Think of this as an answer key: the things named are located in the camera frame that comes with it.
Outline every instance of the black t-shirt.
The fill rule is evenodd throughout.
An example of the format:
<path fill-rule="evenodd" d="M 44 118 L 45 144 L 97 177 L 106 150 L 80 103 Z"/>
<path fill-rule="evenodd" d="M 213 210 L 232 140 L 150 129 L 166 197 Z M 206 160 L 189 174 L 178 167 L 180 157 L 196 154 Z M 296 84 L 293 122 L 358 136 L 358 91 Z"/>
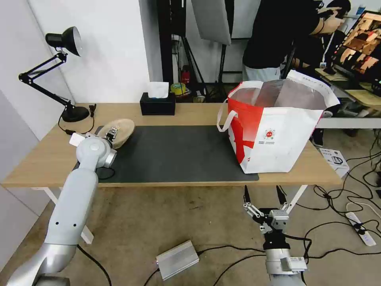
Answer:
<path fill-rule="evenodd" d="M 327 48 L 332 34 L 324 35 L 324 44 L 321 40 L 321 36 L 307 36 L 296 41 L 295 58 L 300 61 L 309 64 L 313 68 L 318 68 L 323 60 L 323 54 Z M 335 31 L 332 37 L 331 44 L 325 54 L 325 61 L 327 63 L 331 62 L 331 58 L 334 52 L 337 50 L 338 45 L 342 43 L 345 38 L 345 34 L 342 31 Z"/>
<path fill-rule="evenodd" d="M 277 68 L 294 39 L 312 33 L 319 24 L 313 0 L 261 0 L 243 64 L 250 68 Z"/>

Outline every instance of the computer screen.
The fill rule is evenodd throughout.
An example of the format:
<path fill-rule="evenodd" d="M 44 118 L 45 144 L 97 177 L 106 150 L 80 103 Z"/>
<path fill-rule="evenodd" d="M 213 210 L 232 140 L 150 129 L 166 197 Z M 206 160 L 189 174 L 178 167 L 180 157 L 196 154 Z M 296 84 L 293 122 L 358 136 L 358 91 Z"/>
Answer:
<path fill-rule="evenodd" d="M 333 60 L 358 80 L 371 82 L 379 79 L 381 13 L 364 11 L 338 46 Z"/>

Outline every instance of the black desk lamp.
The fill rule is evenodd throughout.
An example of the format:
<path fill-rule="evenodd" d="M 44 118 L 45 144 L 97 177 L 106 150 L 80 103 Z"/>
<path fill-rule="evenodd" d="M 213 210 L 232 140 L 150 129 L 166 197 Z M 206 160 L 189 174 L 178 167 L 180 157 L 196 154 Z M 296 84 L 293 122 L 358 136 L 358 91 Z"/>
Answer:
<path fill-rule="evenodd" d="M 58 51 L 58 53 L 54 57 L 43 62 L 37 67 L 25 73 L 21 73 L 19 75 L 19 80 L 64 105 L 65 110 L 62 112 L 63 121 L 81 121 L 89 116 L 89 111 L 87 110 L 87 108 L 82 106 L 73 106 L 69 99 L 51 93 L 50 91 L 44 89 L 43 87 L 39 86 L 34 82 L 36 78 L 46 74 L 47 72 L 66 62 L 67 53 L 63 51 L 63 48 L 66 48 L 69 52 L 77 56 L 81 56 L 81 36 L 79 35 L 78 29 L 76 27 L 70 27 L 66 29 L 62 34 L 49 33 L 46 34 L 45 40 L 48 43 L 48 45 L 54 47 L 56 51 Z M 55 64 L 54 66 L 51 66 L 50 68 L 47 68 L 46 70 L 37 70 L 55 59 L 59 59 L 60 62 Z"/>

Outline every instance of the black tissue box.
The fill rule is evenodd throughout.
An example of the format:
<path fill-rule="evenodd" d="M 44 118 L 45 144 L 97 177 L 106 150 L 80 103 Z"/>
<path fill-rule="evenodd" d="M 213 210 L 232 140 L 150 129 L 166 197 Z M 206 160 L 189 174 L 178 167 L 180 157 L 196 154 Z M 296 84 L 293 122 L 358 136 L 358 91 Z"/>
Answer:
<path fill-rule="evenodd" d="M 143 93 L 140 99 L 142 115 L 175 115 L 176 96 L 168 93 L 164 99 L 149 98 L 148 93 Z"/>

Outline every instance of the white cable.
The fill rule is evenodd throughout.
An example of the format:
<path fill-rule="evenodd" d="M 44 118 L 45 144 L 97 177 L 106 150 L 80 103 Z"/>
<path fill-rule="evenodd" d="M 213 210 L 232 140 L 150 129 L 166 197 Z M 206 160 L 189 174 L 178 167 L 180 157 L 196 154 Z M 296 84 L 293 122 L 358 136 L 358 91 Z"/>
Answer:
<path fill-rule="evenodd" d="M 328 49 L 329 49 L 329 46 L 331 45 L 331 42 L 332 42 L 332 39 L 333 39 L 333 35 L 334 35 L 334 34 L 335 34 L 335 33 L 333 32 L 333 33 L 332 33 L 332 36 L 331 36 L 331 38 L 330 38 L 330 40 L 329 40 L 329 42 L 328 42 L 327 48 L 325 49 L 325 52 L 324 52 L 324 54 L 323 54 L 322 62 L 325 62 L 325 54 L 327 53 L 327 51 L 328 51 Z M 322 44 L 324 45 L 324 39 L 323 39 L 323 37 L 321 37 L 321 42 L 322 42 Z"/>
<path fill-rule="evenodd" d="M 375 209 L 371 206 L 371 205 L 368 205 L 368 204 L 366 204 L 366 203 L 359 203 L 359 202 L 349 202 L 349 203 L 347 203 L 346 204 L 346 206 L 345 206 L 345 208 L 346 208 L 346 210 L 347 211 L 349 211 L 348 210 L 348 205 L 349 204 L 355 204 L 355 205 L 366 205 L 366 206 L 368 206 L 379 218 L 381 218 L 381 216 L 375 211 Z"/>

